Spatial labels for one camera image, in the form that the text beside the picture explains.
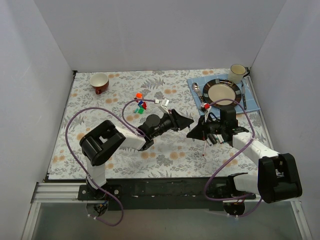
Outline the orange highlighter cap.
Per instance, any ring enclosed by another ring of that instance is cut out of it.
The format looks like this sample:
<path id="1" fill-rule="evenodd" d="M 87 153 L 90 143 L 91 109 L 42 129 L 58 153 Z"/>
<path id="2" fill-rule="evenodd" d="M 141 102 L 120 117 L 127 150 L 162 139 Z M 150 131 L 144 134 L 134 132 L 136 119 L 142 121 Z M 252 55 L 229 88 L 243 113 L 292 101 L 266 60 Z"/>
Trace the orange highlighter cap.
<path id="1" fill-rule="evenodd" d="M 141 99 L 143 97 L 143 94 L 142 93 L 137 93 L 136 97 Z"/>

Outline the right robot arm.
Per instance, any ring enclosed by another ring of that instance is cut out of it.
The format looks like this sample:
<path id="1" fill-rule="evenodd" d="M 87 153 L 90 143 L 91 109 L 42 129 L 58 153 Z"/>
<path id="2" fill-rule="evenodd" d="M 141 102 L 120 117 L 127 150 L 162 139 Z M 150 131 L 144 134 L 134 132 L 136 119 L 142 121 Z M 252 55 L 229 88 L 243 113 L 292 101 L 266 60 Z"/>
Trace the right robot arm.
<path id="1" fill-rule="evenodd" d="M 213 134 L 239 150 L 257 166 L 257 175 L 234 173 L 227 178 L 226 192 L 232 199 L 241 195 L 260 195 L 265 203 L 274 203 L 302 195 L 303 189 L 294 156 L 278 153 L 255 140 L 252 133 L 239 126 L 232 106 L 220 109 L 220 118 L 202 115 L 187 138 L 205 141 Z"/>

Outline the green capped black highlighter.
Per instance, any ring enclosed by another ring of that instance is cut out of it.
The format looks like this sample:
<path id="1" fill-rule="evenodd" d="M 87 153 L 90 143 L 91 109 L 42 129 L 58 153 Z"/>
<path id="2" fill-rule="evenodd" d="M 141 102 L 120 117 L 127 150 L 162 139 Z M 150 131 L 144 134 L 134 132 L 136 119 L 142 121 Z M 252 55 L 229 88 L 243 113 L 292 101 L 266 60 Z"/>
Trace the green capped black highlighter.
<path id="1" fill-rule="evenodd" d="M 212 136 L 209 135 L 208 139 L 209 139 L 209 141 L 211 142 L 212 145 L 215 144 L 215 142 L 214 142 L 215 139 Z"/>

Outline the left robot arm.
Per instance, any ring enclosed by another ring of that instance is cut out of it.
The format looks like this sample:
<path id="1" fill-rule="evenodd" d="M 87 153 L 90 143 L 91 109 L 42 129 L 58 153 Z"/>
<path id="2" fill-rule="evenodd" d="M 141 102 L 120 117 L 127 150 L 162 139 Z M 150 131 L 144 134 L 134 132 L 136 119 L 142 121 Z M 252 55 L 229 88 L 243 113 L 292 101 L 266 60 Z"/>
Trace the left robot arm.
<path id="1" fill-rule="evenodd" d="M 90 186 L 89 194 L 95 200 L 101 200 L 106 196 L 104 185 L 107 181 L 103 167 L 118 148 L 145 151 L 154 144 L 154 138 L 170 130 L 183 130 L 193 122 L 193 119 L 180 115 L 175 109 L 164 113 L 162 117 L 151 114 L 138 127 L 145 133 L 145 137 L 142 137 L 115 126 L 110 120 L 105 120 L 80 140 L 82 153 L 87 157 L 86 181 Z"/>

